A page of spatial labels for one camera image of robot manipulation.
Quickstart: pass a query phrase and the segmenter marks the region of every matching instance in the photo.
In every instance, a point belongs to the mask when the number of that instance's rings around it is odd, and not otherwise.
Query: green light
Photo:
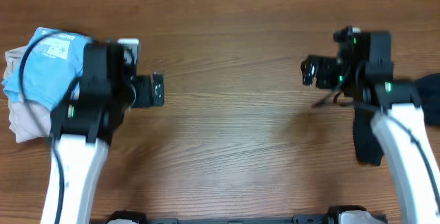
[[[391,89],[393,89],[391,82],[385,82],[385,91],[391,92]]]

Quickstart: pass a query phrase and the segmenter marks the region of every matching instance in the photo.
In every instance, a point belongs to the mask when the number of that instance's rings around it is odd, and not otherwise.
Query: black cloth
[[[425,76],[415,84],[421,98],[425,123],[440,126],[440,74]],[[353,141],[360,163],[380,166],[384,152],[371,129],[371,118],[372,116],[363,110],[355,109]]]

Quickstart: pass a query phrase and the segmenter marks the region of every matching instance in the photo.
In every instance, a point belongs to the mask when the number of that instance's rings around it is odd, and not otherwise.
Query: white cloth
[[[25,50],[26,46],[23,46],[5,52],[7,66],[5,73],[3,74],[3,79],[10,76],[15,69],[18,69]],[[11,123],[9,129],[15,133],[15,141],[17,143],[25,142],[37,137],[44,137],[49,134],[51,126],[50,111],[41,104],[31,102],[30,107],[35,112],[39,122],[43,125],[45,134],[41,134],[34,123],[34,120],[30,117],[22,100],[17,103],[11,103],[11,101],[8,100],[8,107],[10,110],[9,121]]]

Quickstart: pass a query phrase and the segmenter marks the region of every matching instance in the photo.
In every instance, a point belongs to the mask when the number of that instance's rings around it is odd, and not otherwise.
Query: wooden table
[[[386,160],[361,166],[353,110],[310,109],[308,53],[334,56],[345,25],[393,33],[396,76],[440,71],[439,0],[0,0],[0,51],[35,29],[139,38],[141,74],[165,72],[162,108],[127,113],[101,174],[92,216],[245,218],[325,213],[359,204],[399,221]],[[1,69],[5,63],[1,60]],[[0,99],[0,222],[38,223],[49,150],[16,144]],[[440,156],[440,131],[428,129]]]

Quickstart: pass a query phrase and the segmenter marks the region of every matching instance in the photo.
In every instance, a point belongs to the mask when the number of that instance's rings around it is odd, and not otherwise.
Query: folded blue shirt
[[[55,30],[39,27],[29,45],[40,36],[53,31]],[[52,110],[73,78],[83,74],[84,46],[89,42],[91,38],[74,33],[55,34],[40,41],[30,52],[23,74],[27,99]],[[1,84],[7,97],[13,103],[19,102],[18,68]]]

